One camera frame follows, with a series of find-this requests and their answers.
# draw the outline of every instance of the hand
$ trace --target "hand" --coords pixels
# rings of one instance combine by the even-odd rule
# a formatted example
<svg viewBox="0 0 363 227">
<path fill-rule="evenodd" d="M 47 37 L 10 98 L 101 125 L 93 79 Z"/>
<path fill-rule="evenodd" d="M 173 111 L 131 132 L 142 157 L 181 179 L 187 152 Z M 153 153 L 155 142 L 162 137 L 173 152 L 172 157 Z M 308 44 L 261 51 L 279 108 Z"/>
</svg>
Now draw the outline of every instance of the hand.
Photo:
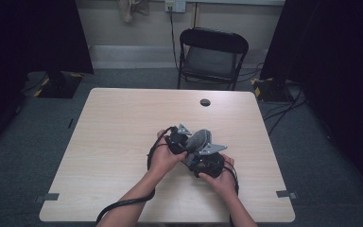
<svg viewBox="0 0 363 227">
<path fill-rule="evenodd" d="M 157 137 L 161 136 L 163 132 L 158 131 Z M 184 160 L 186 155 L 187 151 L 178 155 L 173 154 L 163 137 L 154 151 L 149 171 L 162 178 L 167 172 L 173 169 L 176 163 Z"/>
<path fill-rule="evenodd" d="M 226 154 L 222 154 L 222 156 L 225 158 L 225 167 L 233 169 L 234 159 L 230 158 Z M 222 199 L 225 199 L 227 196 L 236 194 L 234 189 L 234 177 L 232 173 L 227 171 L 226 169 L 223 169 L 221 174 L 217 178 L 212 178 L 205 173 L 200 173 L 199 176 L 208 184 L 210 184 Z"/>
</svg>

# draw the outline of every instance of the electronic device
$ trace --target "electronic device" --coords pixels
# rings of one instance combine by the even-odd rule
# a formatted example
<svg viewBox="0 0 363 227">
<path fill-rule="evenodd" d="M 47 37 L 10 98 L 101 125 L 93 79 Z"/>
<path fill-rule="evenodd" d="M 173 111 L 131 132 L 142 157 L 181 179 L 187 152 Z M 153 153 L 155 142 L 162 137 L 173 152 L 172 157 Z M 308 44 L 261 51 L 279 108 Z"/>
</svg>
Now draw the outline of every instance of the electronic device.
<svg viewBox="0 0 363 227">
<path fill-rule="evenodd" d="M 190 171 L 198 178 L 203 172 L 216 178 L 223 170 L 225 159 L 219 152 L 226 146 L 212 144 L 212 134 L 208 130 L 200 130 L 192 133 L 180 124 L 170 128 L 170 135 L 164 139 L 174 154 L 187 151 L 187 157 L 182 161 Z"/>
</svg>

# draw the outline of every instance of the table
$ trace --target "table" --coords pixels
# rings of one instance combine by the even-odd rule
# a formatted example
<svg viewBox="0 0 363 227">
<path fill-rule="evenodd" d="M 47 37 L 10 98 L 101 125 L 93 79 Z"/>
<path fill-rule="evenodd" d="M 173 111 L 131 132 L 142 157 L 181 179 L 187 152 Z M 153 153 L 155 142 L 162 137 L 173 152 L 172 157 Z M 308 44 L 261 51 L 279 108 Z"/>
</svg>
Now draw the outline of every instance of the table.
<svg viewBox="0 0 363 227">
<path fill-rule="evenodd" d="M 200 105 L 202 99 L 211 105 Z M 252 93 L 95 88 L 89 94 L 45 201 L 42 221 L 95 221 L 147 171 L 156 133 L 183 123 L 192 133 L 212 132 L 213 143 L 235 159 L 239 198 L 257 222 L 290 222 L 285 183 Z M 183 164 L 156 187 L 140 222 L 228 222 L 229 212 L 212 187 Z"/>
</svg>

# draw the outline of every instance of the tape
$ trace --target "tape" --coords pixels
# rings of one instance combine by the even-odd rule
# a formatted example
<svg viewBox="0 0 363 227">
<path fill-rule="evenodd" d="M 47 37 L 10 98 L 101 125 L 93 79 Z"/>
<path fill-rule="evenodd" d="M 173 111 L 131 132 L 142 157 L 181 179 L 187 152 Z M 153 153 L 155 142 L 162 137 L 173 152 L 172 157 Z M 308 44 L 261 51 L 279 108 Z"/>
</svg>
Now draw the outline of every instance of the tape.
<svg viewBox="0 0 363 227">
<path fill-rule="evenodd" d="M 34 202 L 43 203 L 44 201 L 57 201 L 59 193 L 46 193 L 44 196 L 38 196 Z"/>
<path fill-rule="evenodd" d="M 276 195 L 278 196 L 278 198 L 290 197 L 291 200 L 295 200 L 298 198 L 296 192 L 288 192 L 287 190 L 276 191 Z"/>
</svg>

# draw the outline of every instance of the chair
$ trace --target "chair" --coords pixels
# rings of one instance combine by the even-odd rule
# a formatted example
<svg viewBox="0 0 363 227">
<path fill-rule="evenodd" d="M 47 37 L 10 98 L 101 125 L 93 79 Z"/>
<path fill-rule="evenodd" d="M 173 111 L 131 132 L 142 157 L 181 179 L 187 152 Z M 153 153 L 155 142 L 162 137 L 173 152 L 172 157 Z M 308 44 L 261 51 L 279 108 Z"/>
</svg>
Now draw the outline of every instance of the chair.
<svg viewBox="0 0 363 227">
<path fill-rule="evenodd" d="M 182 77 L 227 83 L 232 90 L 249 50 L 249 43 L 240 35 L 220 30 L 195 27 L 181 33 L 181 55 L 178 89 Z"/>
</svg>

